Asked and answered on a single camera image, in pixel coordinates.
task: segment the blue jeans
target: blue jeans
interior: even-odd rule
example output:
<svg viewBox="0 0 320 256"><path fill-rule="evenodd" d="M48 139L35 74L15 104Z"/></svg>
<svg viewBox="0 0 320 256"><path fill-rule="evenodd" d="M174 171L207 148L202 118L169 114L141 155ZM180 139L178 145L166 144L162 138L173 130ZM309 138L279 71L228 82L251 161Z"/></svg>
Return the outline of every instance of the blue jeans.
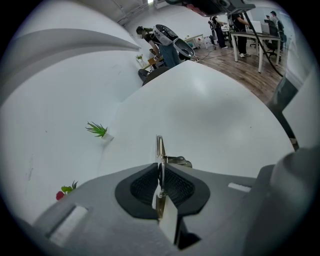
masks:
<svg viewBox="0 0 320 256"><path fill-rule="evenodd" d="M180 59L173 43L168 46L159 44L159 49L168 68L171 69L180 64Z"/></svg>

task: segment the white table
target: white table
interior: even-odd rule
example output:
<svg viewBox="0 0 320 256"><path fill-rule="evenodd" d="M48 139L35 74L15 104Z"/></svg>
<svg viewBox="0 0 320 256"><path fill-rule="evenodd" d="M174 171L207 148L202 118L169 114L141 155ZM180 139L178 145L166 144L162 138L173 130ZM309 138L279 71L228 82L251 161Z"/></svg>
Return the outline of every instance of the white table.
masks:
<svg viewBox="0 0 320 256"><path fill-rule="evenodd" d="M237 37L246 37L246 38L253 38L257 39L255 34L253 32L230 32L231 38L232 38L232 44L233 44L233 51L234 51L234 61L238 61L238 53L237 53L237 47L236 47L236 40L235 36ZM278 36L270 35L270 34L262 34L262 33L257 33L259 36L260 41L262 40L275 40L278 41L278 49L276 50L276 62L275 64L278 66L279 64L279 56L280 56L280 42L281 39ZM263 50L259 45L259 54L258 54L258 40L255 40L255 49L256 49L256 55L259 56L259 67L258 67L258 72L261 73L261 68L262 68L262 62L263 62Z"/></svg>
<svg viewBox="0 0 320 256"><path fill-rule="evenodd" d="M206 49L208 49L208 46L207 46L207 44L206 44L206 42L205 42L204 34L199 34L199 35L196 35L196 36L193 36L193 37L186 38L186 39L184 39L184 41L187 43L188 41L193 40L193 41L194 41L194 46L195 46L195 47L199 47L199 44L198 44L198 42L196 41L197 38L202 38L203 43L204 43L204 47L205 47Z"/></svg>
<svg viewBox="0 0 320 256"><path fill-rule="evenodd" d="M227 75L185 61L150 81L119 107L108 128L99 176L154 163L156 135L169 156L195 169L256 177L294 149L253 93Z"/></svg>

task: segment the person wearing black shirt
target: person wearing black shirt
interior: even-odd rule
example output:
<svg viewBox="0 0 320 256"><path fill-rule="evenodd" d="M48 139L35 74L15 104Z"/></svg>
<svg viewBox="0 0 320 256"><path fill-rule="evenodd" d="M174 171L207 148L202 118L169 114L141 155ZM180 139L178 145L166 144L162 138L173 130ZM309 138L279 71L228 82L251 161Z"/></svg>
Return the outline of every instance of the person wearing black shirt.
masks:
<svg viewBox="0 0 320 256"><path fill-rule="evenodd" d="M179 55L177 53L177 50L174 47L174 44L170 44L170 45L162 45L160 43L160 41L156 38L154 33L150 33L152 32L153 29L152 28L146 28L146 27L142 27L139 26L136 29L136 33L138 35L141 35L141 38L146 40L153 48L153 50L155 51L156 55L159 57L162 55L165 64L168 68L173 68L176 65L178 65L180 63L180 59L179 59Z"/></svg>
<svg viewBox="0 0 320 256"><path fill-rule="evenodd" d="M225 43L224 33L221 30L221 25L224 25L224 24L227 24L227 23L218 20L217 16L213 16L209 20L208 23L210 24L210 28L211 28L212 33L214 33L214 30L216 32L216 36L218 37L219 46L222 49L228 48L228 46L226 46L226 43Z"/></svg>
<svg viewBox="0 0 320 256"><path fill-rule="evenodd" d="M246 32L246 25L249 26L249 23L245 21L242 13L232 14L231 19L236 32ZM238 50L241 58L251 56L247 53L247 38L245 36L238 36Z"/></svg>

